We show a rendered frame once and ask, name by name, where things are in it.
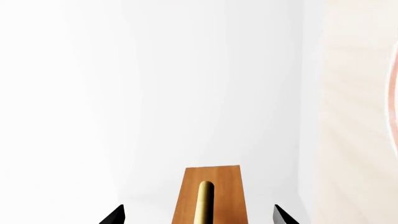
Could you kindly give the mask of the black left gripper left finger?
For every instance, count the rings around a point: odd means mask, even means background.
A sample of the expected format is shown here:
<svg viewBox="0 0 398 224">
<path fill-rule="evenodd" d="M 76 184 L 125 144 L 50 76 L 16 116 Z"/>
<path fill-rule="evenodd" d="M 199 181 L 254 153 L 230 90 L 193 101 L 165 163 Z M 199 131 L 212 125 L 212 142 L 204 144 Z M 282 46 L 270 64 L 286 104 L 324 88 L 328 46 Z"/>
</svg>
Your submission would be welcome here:
<svg viewBox="0 0 398 224">
<path fill-rule="evenodd" d="M 113 210 L 104 220 L 99 224 L 124 224 L 125 222 L 125 211 L 124 205 L 120 205 Z"/>
</svg>

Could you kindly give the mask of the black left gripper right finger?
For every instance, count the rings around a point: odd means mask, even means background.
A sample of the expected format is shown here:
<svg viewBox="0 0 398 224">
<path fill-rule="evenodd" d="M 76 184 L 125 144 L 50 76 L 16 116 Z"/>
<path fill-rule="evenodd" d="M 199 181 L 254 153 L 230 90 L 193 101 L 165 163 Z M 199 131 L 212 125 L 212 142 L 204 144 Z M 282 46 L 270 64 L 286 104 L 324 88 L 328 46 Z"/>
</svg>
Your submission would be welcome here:
<svg viewBox="0 0 398 224">
<path fill-rule="evenodd" d="M 274 205 L 274 224 L 300 224 L 279 205 Z"/>
</svg>

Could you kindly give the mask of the wooden block with slot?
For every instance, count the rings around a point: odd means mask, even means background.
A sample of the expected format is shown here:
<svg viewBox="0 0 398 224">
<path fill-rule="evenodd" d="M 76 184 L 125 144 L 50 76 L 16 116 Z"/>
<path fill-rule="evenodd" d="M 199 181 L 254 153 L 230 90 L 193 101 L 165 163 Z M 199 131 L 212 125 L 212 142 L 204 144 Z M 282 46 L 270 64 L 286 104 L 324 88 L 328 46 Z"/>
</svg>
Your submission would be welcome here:
<svg viewBox="0 0 398 224">
<path fill-rule="evenodd" d="M 194 224 L 200 183 L 215 186 L 213 224 L 248 224 L 240 166 L 187 167 L 171 224 Z"/>
</svg>

